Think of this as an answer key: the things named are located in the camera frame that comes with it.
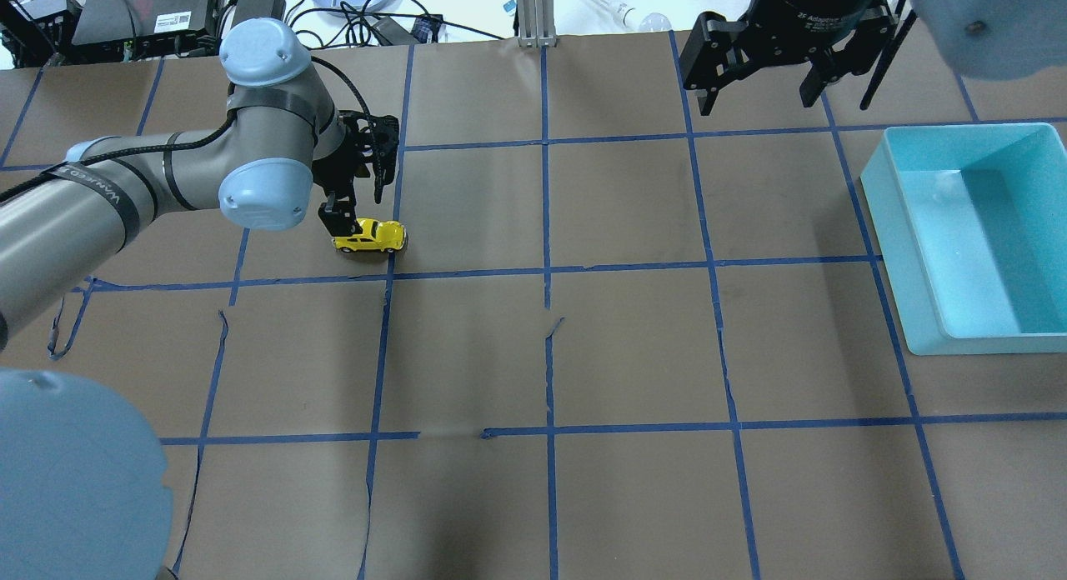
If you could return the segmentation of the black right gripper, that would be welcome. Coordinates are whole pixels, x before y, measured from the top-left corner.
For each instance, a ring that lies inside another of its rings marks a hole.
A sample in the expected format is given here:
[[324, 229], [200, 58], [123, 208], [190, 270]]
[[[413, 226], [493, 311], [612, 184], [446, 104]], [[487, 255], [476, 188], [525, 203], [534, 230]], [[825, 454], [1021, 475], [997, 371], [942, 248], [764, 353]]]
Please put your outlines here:
[[764, 68], [810, 64], [798, 94], [810, 108], [846, 75], [875, 68], [892, 38], [888, 0], [750, 0], [735, 19], [696, 17], [679, 51], [683, 86], [707, 117], [721, 90]]

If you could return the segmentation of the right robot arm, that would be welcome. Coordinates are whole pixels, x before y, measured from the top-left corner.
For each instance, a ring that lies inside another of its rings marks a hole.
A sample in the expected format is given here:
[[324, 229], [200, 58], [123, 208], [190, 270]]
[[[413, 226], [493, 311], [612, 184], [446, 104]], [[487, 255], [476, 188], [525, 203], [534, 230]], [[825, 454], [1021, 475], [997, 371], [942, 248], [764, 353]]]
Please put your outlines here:
[[701, 12], [679, 52], [684, 88], [708, 116], [718, 94], [765, 68], [808, 65], [813, 106], [847, 75], [867, 78], [866, 110], [904, 41], [923, 22], [950, 70], [1015, 80], [1064, 65], [1066, 0], [750, 0], [735, 21]]

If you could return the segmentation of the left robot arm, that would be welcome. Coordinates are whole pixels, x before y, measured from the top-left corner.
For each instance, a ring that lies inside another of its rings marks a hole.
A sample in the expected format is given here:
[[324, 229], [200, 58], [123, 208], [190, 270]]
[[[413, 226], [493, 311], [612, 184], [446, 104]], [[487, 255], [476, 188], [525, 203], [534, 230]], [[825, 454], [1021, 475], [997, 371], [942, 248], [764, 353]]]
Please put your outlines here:
[[84, 141], [3, 193], [3, 343], [163, 215], [218, 209], [243, 229], [286, 231], [308, 215], [316, 187], [320, 222], [343, 236], [359, 229], [355, 178], [373, 178], [381, 202], [400, 120], [363, 98], [339, 109], [318, 75], [335, 65], [278, 19], [233, 27], [218, 59], [230, 83], [220, 127]]

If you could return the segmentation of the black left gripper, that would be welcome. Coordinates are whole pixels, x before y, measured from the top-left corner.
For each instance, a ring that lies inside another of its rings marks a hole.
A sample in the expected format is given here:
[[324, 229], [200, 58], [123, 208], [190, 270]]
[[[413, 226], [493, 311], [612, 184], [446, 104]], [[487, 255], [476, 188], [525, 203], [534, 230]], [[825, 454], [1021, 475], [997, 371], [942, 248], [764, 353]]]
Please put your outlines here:
[[384, 189], [395, 182], [399, 119], [393, 114], [340, 113], [336, 128], [343, 141], [334, 151], [313, 161], [313, 182], [323, 189], [325, 202], [318, 218], [333, 238], [361, 233], [354, 179], [373, 178], [373, 199], [383, 202]]

